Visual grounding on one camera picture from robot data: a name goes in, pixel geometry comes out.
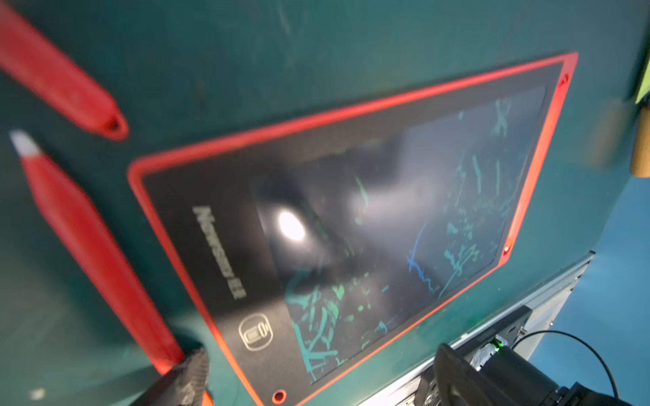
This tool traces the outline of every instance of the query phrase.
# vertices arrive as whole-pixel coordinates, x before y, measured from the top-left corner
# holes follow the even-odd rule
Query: blue scribble
[[[415,244],[413,245],[413,251],[411,251],[411,257],[406,256],[406,260],[408,261],[408,271],[411,273],[413,268],[417,269],[417,276],[420,278],[422,282],[426,282],[429,292],[435,293],[439,288],[433,289],[431,286],[431,278],[424,277],[424,271],[422,271],[422,268],[420,268],[420,264],[417,263],[415,260],[415,254],[417,252],[417,247],[420,245],[420,238],[422,238],[422,233],[424,232],[424,229],[426,228],[428,222],[424,223],[422,226],[422,229],[420,229],[420,232],[417,234],[417,238],[415,239]]]
[[[475,154],[472,155],[472,163],[474,164],[474,172],[476,173],[476,188],[478,189],[478,194],[481,194],[481,178],[483,178],[483,175],[481,174],[481,169],[478,167],[478,160]]]
[[[377,328],[374,330],[375,333],[377,333],[379,330],[383,330],[384,334],[388,334],[388,327],[384,324],[384,322],[379,322],[377,325]]]

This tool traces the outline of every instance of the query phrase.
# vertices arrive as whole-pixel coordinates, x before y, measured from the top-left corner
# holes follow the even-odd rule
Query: newyes logo
[[[230,293],[233,295],[233,298],[245,298],[246,290],[242,285],[242,281],[235,275],[235,272],[233,272],[233,268],[230,266],[230,261],[228,261],[224,247],[221,245],[221,241],[219,241],[219,237],[216,235],[214,225],[215,217],[212,215],[212,209],[210,206],[194,206],[192,207],[192,211],[196,216],[196,221],[201,226],[201,231],[205,234],[205,240],[212,250],[212,255],[221,270],[221,274],[226,278],[228,288],[230,288]]]

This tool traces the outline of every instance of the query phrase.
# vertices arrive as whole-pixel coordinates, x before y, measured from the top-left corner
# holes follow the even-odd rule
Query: black cable
[[[515,347],[517,347],[519,345],[519,343],[524,341],[526,338],[532,337],[532,336],[537,335],[537,334],[544,334],[544,333],[555,333],[555,334],[565,335],[567,337],[573,338],[574,340],[578,340],[579,342],[584,344],[585,347],[589,348],[589,350],[598,358],[598,361],[601,362],[601,364],[603,365],[603,368],[605,368],[605,372],[607,372],[607,377],[609,377],[610,383],[612,384],[612,390],[614,391],[614,397],[616,399],[618,399],[618,389],[616,388],[616,383],[614,382],[614,376],[612,376],[612,372],[609,370],[609,367],[607,366],[607,364],[605,364],[605,360],[600,356],[600,354],[598,354],[598,351],[596,351],[589,344],[585,343],[584,341],[582,341],[581,339],[579,339],[578,337],[576,337],[573,334],[569,334],[569,333],[565,333],[563,331],[557,331],[557,330],[535,331],[534,333],[529,333],[529,334],[526,334],[525,336],[521,337],[519,339],[519,341],[517,341],[515,343],[515,345],[512,346],[512,349],[515,349]]]

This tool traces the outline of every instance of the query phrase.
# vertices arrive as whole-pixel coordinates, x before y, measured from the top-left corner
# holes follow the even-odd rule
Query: screw hole
[[[560,86],[567,84],[568,81],[569,81],[569,74],[565,73],[564,76],[562,77],[562,80],[560,80]]]
[[[284,390],[279,390],[273,394],[273,403],[279,405],[287,399],[287,393]]]
[[[108,131],[117,131],[120,129],[120,121],[113,117],[108,123],[105,124],[106,130]]]

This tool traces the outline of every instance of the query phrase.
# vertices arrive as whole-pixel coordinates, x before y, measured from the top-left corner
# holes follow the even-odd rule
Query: white pen tip
[[[9,137],[11,137],[11,142],[14,144],[14,148],[16,148],[19,156],[33,157],[41,153],[40,148],[27,132],[23,130],[11,130],[9,131]]]

